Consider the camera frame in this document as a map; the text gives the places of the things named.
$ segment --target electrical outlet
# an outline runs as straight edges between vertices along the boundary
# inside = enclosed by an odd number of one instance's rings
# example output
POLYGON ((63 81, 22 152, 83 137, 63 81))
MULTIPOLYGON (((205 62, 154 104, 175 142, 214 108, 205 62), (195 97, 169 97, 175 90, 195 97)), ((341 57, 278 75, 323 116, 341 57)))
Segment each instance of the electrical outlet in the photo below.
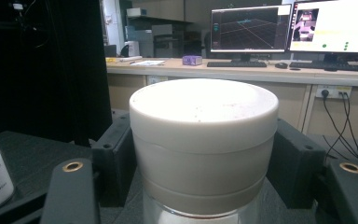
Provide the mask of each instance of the electrical outlet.
POLYGON ((332 99, 342 99, 342 95, 340 93, 346 92, 348 98, 351 96, 351 86, 332 86, 332 85, 318 85, 318 89, 316 90, 316 97, 322 96, 322 91, 327 90, 328 95, 327 98, 332 99))
POLYGON ((155 84, 162 81, 168 81, 168 77, 147 76, 147 85, 155 84))

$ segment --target white plastic cylinder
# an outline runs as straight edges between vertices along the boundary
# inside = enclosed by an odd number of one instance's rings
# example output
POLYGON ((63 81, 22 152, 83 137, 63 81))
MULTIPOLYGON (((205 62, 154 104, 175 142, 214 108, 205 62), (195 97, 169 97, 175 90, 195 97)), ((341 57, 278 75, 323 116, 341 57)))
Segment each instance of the white plastic cylinder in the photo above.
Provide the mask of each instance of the white plastic cylinder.
POLYGON ((209 216, 260 191, 277 129, 270 91, 207 78, 160 82, 133 94, 130 117, 144 189, 161 204, 209 216))

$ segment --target shelf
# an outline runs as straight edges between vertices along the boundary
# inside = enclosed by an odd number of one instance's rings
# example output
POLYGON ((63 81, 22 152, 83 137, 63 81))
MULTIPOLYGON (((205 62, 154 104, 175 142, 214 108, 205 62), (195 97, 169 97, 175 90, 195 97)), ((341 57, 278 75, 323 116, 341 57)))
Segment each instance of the shelf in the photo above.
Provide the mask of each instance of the shelf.
POLYGON ((176 21, 176 20, 168 20, 161 18, 154 18, 148 16, 139 16, 139 17, 128 17, 128 21, 130 25, 134 25, 135 23, 149 23, 153 25, 162 25, 162 24, 176 24, 176 25, 189 25, 193 22, 190 21, 176 21))

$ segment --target container lid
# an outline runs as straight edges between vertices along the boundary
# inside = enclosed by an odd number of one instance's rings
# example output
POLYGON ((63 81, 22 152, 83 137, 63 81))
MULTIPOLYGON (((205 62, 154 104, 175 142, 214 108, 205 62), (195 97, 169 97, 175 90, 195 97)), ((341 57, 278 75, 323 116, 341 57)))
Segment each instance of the container lid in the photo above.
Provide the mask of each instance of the container lid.
POLYGON ((135 137, 171 150, 226 153, 276 132, 278 99, 243 82, 190 78, 146 86, 130 98, 135 137))
POLYGON ((221 122, 258 117, 278 105, 260 87, 219 79, 181 79, 147 86, 131 106, 148 116, 180 122, 221 122))

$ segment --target brass threaded hole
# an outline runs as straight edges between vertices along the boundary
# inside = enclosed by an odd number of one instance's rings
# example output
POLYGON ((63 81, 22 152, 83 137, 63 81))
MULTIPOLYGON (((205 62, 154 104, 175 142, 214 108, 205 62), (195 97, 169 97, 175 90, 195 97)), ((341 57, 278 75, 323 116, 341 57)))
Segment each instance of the brass threaded hole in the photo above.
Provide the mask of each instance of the brass threaded hole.
POLYGON ((73 161, 62 167, 64 172, 74 172, 80 170, 83 167, 83 162, 81 161, 73 161))
POLYGON ((342 162, 339 164, 343 170, 348 171, 353 174, 358 174, 358 165, 349 162, 342 162))

